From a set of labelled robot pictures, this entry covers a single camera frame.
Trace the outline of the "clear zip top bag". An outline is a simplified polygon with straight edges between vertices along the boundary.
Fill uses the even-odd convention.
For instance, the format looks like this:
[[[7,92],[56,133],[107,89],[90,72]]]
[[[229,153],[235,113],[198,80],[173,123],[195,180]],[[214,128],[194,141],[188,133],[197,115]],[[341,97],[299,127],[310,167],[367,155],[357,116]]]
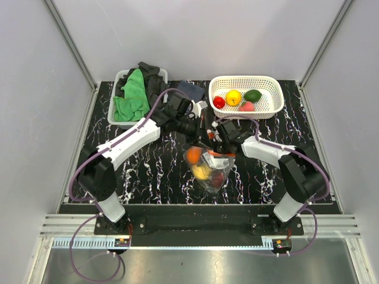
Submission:
[[[186,152],[184,153],[184,160],[189,166],[189,169],[191,172],[192,172],[193,165],[197,165],[197,166],[206,165],[211,169],[211,174],[215,172],[223,172],[225,175],[225,182],[228,178],[230,171],[235,165],[236,156],[219,154],[206,148],[202,148],[202,154],[197,164],[189,164],[185,156]],[[217,193],[221,189],[220,188],[219,190],[215,191],[210,188],[210,185],[209,185],[210,177],[207,180],[198,180],[196,178],[195,180],[209,193]]]

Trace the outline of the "yellow fake fruit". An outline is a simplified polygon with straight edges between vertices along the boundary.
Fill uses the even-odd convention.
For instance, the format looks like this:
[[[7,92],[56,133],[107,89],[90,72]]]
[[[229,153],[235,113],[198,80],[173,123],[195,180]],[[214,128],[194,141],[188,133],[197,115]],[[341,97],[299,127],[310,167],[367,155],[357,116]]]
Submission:
[[[207,180],[210,177],[211,169],[206,165],[193,165],[192,173],[198,180]]]

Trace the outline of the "dark red fake fruit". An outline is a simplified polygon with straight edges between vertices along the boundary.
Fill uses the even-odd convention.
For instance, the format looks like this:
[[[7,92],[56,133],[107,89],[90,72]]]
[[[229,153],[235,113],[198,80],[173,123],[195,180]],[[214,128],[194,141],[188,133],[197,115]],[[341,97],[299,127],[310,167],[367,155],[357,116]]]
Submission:
[[[225,182],[225,175],[223,172],[212,173],[209,180],[209,185],[212,190],[219,190]]]

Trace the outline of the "pink fake peach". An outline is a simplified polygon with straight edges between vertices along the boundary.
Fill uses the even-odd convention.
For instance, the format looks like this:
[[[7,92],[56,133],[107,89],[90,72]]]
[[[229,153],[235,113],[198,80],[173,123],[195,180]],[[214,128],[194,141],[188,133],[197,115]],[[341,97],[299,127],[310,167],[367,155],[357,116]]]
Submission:
[[[240,105],[239,111],[242,111],[242,112],[254,112],[255,111],[255,105],[254,105],[253,102],[245,101],[245,102],[243,102]]]

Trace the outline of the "dark green fake vegetable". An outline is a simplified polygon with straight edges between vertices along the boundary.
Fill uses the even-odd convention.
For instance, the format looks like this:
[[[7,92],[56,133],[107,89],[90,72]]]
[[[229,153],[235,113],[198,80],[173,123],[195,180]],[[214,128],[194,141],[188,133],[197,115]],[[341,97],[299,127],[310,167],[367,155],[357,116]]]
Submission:
[[[252,89],[244,94],[244,99],[249,102],[258,102],[262,97],[262,93],[259,90]]]

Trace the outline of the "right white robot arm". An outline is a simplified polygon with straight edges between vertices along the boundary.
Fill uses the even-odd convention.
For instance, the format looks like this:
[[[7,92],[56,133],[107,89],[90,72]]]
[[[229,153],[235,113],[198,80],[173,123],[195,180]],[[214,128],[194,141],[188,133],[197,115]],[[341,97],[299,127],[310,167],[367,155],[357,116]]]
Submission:
[[[330,193],[330,177],[311,146],[289,146],[263,139],[259,124],[254,132],[241,133],[231,120],[217,120],[212,126],[220,141],[215,149],[219,153],[241,154],[278,168],[286,193],[276,204],[269,228],[274,234],[283,234],[290,220],[305,210],[309,203],[323,199]]]

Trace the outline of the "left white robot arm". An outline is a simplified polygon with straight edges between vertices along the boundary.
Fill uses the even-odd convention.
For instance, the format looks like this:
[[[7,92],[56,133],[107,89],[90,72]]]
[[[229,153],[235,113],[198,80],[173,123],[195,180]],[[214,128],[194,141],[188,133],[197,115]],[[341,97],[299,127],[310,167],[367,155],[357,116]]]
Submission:
[[[107,143],[97,147],[84,146],[81,150],[81,163],[72,181],[78,182],[89,193],[90,201],[108,219],[107,227],[114,234],[122,234],[128,226],[124,217],[126,210],[115,192],[115,172],[129,157],[171,132],[185,135],[195,146],[211,145],[204,126],[206,101],[194,103],[179,89],[172,88],[171,92],[173,94],[163,107],[154,104],[149,113],[129,130]]]

